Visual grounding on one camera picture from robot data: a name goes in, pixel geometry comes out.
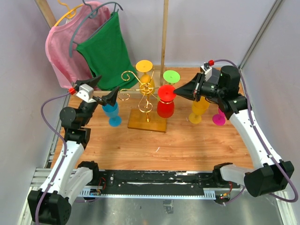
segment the yellow disc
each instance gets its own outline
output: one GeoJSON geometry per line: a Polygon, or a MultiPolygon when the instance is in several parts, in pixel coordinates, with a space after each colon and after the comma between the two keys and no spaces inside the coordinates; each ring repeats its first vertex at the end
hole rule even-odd
{"type": "Polygon", "coordinates": [[[194,101],[193,105],[198,109],[207,110],[208,107],[210,106],[210,103],[206,101],[205,98],[201,97],[200,101],[199,102],[194,101]]]}
{"type": "Polygon", "coordinates": [[[188,117],[189,121],[191,123],[194,123],[194,124],[198,124],[202,121],[202,117],[201,116],[197,116],[195,115],[194,113],[191,113],[188,117]]]}
{"type": "Polygon", "coordinates": [[[149,72],[150,70],[152,70],[152,67],[153,64],[149,60],[141,60],[135,66],[136,70],[142,73],[149,72]]]}
{"type": "Polygon", "coordinates": [[[203,115],[206,112],[206,109],[199,109],[196,106],[192,105],[192,111],[194,114],[200,116],[203,115]]]}
{"type": "Polygon", "coordinates": [[[154,85],[154,80],[152,79],[150,81],[150,78],[151,76],[149,76],[148,74],[144,74],[143,76],[141,76],[140,78],[140,81],[142,83],[145,83],[145,84],[141,84],[140,85],[140,89],[144,89],[144,90],[141,90],[140,93],[143,95],[143,94],[150,94],[150,92],[153,94],[154,91],[155,91],[155,85],[154,85]],[[150,85],[148,85],[148,90],[146,89],[146,83],[150,83],[150,85]]]}

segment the garment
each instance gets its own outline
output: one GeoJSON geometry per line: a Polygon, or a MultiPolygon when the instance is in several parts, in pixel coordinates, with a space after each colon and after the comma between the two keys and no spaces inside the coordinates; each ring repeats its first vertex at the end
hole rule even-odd
{"type": "Polygon", "coordinates": [[[116,86],[131,88],[137,83],[131,73],[128,73],[129,81],[121,78],[124,71],[130,70],[136,74],[136,70],[129,60],[117,12],[93,37],[79,44],[76,50],[86,59],[92,75],[102,76],[98,83],[101,90],[112,90],[116,86]]]}
{"type": "MultiPolygon", "coordinates": [[[[100,6],[97,1],[88,2],[92,8],[100,6]]],[[[83,5],[79,13],[67,24],[52,27],[46,40],[45,50],[60,86],[70,88],[71,83],[77,80],[87,80],[92,78],[89,66],[84,57],[73,50],[73,57],[69,56],[69,44],[74,31],[82,20],[91,12],[90,7],[83,5]]],[[[74,41],[81,43],[104,24],[110,18],[109,9],[106,6],[98,10],[98,14],[93,19],[87,19],[77,32],[74,41]]]]}

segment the wooden pole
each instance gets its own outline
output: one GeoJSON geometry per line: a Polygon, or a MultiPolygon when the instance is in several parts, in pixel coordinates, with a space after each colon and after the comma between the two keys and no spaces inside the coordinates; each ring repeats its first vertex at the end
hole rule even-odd
{"type": "Polygon", "coordinates": [[[160,86],[163,85],[163,75],[165,71],[165,41],[167,37],[167,24],[168,24],[168,8],[169,0],[164,0],[164,18],[163,18],[163,40],[161,43],[161,62],[160,62],[160,86]]]}
{"type": "Polygon", "coordinates": [[[52,10],[49,7],[49,4],[47,0],[35,0],[37,3],[37,6],[41,10],[44,18],[46,19],[49,27],[53,27],[56,24],[56,19],[53,15],[52,10]]]}

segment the yellow hanger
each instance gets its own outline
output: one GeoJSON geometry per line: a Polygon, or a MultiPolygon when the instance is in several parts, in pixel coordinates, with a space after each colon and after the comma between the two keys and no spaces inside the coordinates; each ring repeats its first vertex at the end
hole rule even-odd
{"type": "MultiPolygon", "coordinates": [[[[66,6],[67,7],[67,11],[70,12],[70,7],[66,4],[66,3],[62,3],[60,0],[57,0],[59,4],[61,4],[62,6],[66,6]]],[[[66,18],[67,19],[71,19],[73,18],[73,16],[76,15],[76,10],[74,11],[74,13],[70,14],[70,15],[67,15],[66,18]]]]}
{"type": "Polygon", "coordinates": [[[56,24],[54,25],[54,27],[56,27],[64,18],[68,18],[68,15],[70,15],[72,12],[76,12],[76,10],[79,8],[79,7],[81,7],[81,6],[83,6],[83,4],[81,4],[81,5],[79,5],[79,6],[76,6],[75,8],[73,8],[73,9],[71,9],[71,10],[69,10],[66,14],[64,14],[57,22],[56,22],[56,24]]]}

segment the blue goblet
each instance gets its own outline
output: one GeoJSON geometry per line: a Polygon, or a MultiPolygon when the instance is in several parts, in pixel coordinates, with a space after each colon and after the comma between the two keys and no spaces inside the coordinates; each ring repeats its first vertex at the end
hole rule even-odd
{"type": "Polygon", "coordinates": [[[122,119],[120,116],[118,116],[119,114],[118,103],[116,103],[114,106],[111,105],[102,106],[102,109],[106,114],[106,116],[110,118],[108,121],[109,125],[111,125],[112,127],[117,127],[118,125],[121,124],[122,119]]]}

